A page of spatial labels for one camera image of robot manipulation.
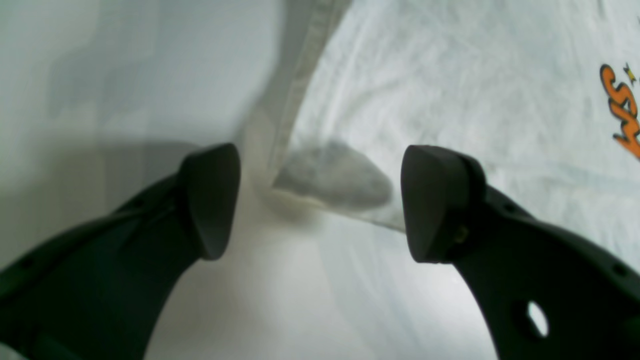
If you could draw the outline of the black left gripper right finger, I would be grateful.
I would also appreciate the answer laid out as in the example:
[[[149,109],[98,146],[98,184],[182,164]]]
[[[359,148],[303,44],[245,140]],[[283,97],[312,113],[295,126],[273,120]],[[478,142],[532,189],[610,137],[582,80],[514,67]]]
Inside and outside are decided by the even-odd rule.
[[[639,275],[600,246],[534,218],[471,156],[410,145],[400,186],[418,264],[451,264],[500,360],[637,360]]]

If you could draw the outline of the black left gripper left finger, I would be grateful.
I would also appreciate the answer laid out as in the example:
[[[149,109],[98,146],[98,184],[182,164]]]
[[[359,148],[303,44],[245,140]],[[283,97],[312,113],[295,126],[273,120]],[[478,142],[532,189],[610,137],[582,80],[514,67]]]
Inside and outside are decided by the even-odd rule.
[[[1,272],[3,346],[28,360],[141,360],[174,286],[219,260],[242,167],[232,143],[190,153],[176,174],[67,230]]]

